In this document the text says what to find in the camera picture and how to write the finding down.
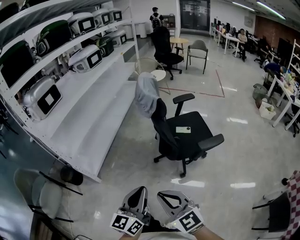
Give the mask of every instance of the white box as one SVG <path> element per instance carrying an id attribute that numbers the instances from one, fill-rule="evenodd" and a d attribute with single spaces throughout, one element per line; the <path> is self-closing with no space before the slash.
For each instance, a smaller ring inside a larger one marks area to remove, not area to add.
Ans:
<path id="1" fill-rule="evenodd" d="M 274 111 L 270 112 L 267 107 L 271 107 Z M 262 105 L 259 108 L 259 113 L 262 118 L 266 118 L 268 120 L 272 120 L 272 118 L 276 115 L 275 108 L 271 104 L 265 102 L 262 102 Z"/>

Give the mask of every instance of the plaid cloth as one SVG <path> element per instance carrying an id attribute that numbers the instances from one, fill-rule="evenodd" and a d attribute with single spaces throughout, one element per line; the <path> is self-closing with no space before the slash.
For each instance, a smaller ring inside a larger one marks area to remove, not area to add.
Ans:
<path id="1" fill-rule="evenodd" d="M 291 203 L 291 220 L 282 240 L 289 240 L 300 226 L 300 171 L 294 171 L 288 180 L 287 192 Z"/>

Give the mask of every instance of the gray chair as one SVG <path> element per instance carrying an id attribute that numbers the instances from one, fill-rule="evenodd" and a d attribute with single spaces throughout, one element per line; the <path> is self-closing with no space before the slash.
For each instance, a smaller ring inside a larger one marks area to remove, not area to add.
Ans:
<path id="1" fill-rule="evenodd" d="M 199 52 L 198 54 L 191 54 L 191 49 L 198 49 L 206 52 L 206 55 L 201 54 L 202 52 Z M 196 40 L 192 45 L 189 45 L 187 48 L 187 67 L 186 70 L 188 69 L 188 57 L 189 57 L 189 64 L 191 65 L 191 57 L 193 58 L 200 58 L 200 59 L 205 59 L 205 64 L 204 64 L 204 69 L 203 69 L 203 74 L 206 68 L 206 61 L 207 61 L 207 53 L 208 53 L 208 48 L 205 45 L 205 42 L 202 40 Z"/>
<path id="2" fill-rule="evenodd" d="M 62 188 L 71 190 L 79 195 L 82 195 L 81 193 L 33 169 L 17 169 L 14 175 L 14 182 L 31 211 L 47 218 L 73 222 L 69 219 L 56 217 L 62 200 Z"/>

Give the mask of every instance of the gray cloth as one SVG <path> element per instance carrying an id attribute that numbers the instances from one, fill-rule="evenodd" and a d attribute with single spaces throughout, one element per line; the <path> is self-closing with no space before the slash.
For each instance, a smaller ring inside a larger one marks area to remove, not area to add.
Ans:
<path id="1" fill-rule="evenodd" d="M 151 118 L 160 98 L 158 82 L 151 73 L 141 73 L 135 86 L 135 104 L 139 112 L 146 118 Z"/>

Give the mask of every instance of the glass door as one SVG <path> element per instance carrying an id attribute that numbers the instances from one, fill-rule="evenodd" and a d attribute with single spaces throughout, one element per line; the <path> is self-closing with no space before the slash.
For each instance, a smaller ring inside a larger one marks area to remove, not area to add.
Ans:
<path id="1" fill-rule="evenodd" d="M 210 30 L 210 0 L 180 0 L 181 28 Z"/>

